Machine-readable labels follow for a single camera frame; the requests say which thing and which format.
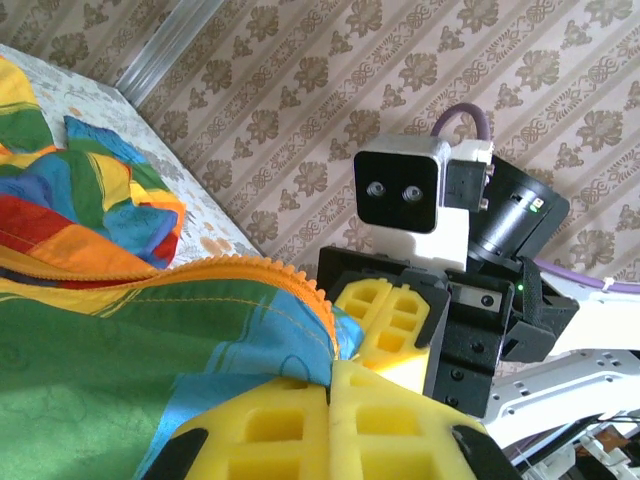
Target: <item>white bedsheet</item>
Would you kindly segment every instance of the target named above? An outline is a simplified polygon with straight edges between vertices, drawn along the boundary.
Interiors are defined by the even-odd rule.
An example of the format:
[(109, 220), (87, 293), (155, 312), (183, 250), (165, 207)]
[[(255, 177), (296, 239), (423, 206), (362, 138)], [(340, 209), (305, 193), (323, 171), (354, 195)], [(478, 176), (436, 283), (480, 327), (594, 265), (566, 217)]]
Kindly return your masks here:
[(65, 115), (109, 128), (146, 155), (171, 191), (186, 204), (187, 217), (172, 266), (212, 255), (259, 255), (244, 233), (115, 88), (4, 45), (0, 45), (0, 55), (29, 77), (58, 147), (66, 146)]

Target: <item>wall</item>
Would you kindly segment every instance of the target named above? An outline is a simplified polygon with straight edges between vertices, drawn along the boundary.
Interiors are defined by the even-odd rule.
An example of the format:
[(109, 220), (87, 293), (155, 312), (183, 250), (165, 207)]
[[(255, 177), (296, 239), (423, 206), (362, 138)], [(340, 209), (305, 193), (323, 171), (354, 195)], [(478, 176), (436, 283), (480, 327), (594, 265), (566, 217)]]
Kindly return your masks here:
[(114, 85), (179, 0), (4, 0), (0, 42)]
[[(640, 13), (631, 0), (227, 1), (142, 114), (265, 253), (368, 250), (350, 159), (472, 101), (571, 211), (544, 257), (640, 280)], [(448, 129), (474, 135), (470, 118)]]

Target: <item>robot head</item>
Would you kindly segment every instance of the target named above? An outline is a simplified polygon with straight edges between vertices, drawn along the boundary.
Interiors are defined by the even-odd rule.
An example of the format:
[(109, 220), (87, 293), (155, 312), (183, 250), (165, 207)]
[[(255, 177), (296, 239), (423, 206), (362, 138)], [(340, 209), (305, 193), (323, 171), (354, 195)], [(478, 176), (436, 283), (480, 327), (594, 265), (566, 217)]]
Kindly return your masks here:
[(443, 145), (431, 137), (387, 135), (358, 152), (353, 166), (360, 219), (380, 227), (431, 233), (440, 204), (441, 165), (448, 158)]

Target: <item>screw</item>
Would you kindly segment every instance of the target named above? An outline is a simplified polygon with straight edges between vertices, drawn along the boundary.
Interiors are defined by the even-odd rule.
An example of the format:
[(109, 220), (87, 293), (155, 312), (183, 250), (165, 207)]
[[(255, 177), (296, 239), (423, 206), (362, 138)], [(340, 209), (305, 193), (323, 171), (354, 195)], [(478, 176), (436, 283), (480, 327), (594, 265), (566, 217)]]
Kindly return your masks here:
[(449, 405), (450, 407), (457, 407), (458, 406), (458, 399), (456, 397), (445, 397), (444, 398), (444, 403), (446, 403), (447, 405)]
[(464, 378), (464, 373), (462, 373), (458, 369), (451, 370), (451, 378), (453, 378), (456, 382), (459, 382)]
[(471, 344), (471, 349), (476, 353), (484, 352), (484, 345), (480, 342), (474, 342)]
[(480, 300), (480, 302), (485, 306), (485, 307), (490, 307), (491, 305), (493, 305), (493, 297), (491, 295), (485, 295), (484, 297), (482, 297), (482, 299)]
[(384, 195), (386, 189), (384, 185), (380, 182), (371, 182), (371, 184), (367, 187), (367, 194), (370, 197), (381, 197)]

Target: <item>wire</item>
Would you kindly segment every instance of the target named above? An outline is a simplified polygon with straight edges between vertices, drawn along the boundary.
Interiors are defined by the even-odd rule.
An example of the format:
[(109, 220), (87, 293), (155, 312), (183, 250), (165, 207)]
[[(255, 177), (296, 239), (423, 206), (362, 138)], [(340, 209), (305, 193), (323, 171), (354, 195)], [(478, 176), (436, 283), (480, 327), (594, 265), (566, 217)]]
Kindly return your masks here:
[[(587, 275), (582, 275), (580, 273), (572, 272), (571, 270), (567, 270), (566, 268), (562, 268), (558, 265), (540, 260), (538, 258), (536, 258), (535, 262), (540, 270), (551, 273), (566, 280), (571, 280), (572, 282), (578, 283), (580, 285), (597, 288), (599, 290), (602, 290), (605, 287), (605, 283), (602, 280), (588, 277)], [(640, 283), (615, 282), (613, 285), (609, 286), (606, 291), (612, 293), (631, 293), (637, 295), (640, 294)]]
[(489, 126), (489, 119), (487, 118), (487, 114), (473, 103), (458, 103), (452, 107), (446, 109), (440, 118), (436, 121), (436, 124), (433, 126), (431, 130), (431, 136), (437, 137), (440, 135), (440, 132), (444, 128), (444, 126), (451, 120), (454, 116), (462, 113), (468, 113), (473, 118), (473, 122), (476, 124), (476, 138), (478, 140), (491, 140), (491, 127)]
[(631, 415), (614, 415), (613, 417), (603, 418), (594, 423), (640, 423), (640, 417)]
[[(473, 122), (476, 124), (476, 132), (478, 140), (491, 140), (491, 127), (489, 126), (489, 119), (486, 113), (477, 105), (473, 103), (458, 103), (445, 110), (438, 118), (433, 129), (431, 130), (431, 136), (437, 137), (444, 126), (456, 115), (468, 113), (473, 118)], [(558, 277), (571, 280), (579, 285), (587, 287), (597, 288), (598, 290), (604, 290), (606, 284), (602, 280), (582, 275), (580, 273), (572, 272), (566, 268), (562, 268), (553, 263), (546, 262), (544, 260), (536, 259), (536, 264), (545, 272), (551, 273)], [(630, 293), (640, 294), (640, 283), (624, 283), (615, 282), (609, 285), (606, 289), (611, 293)]]

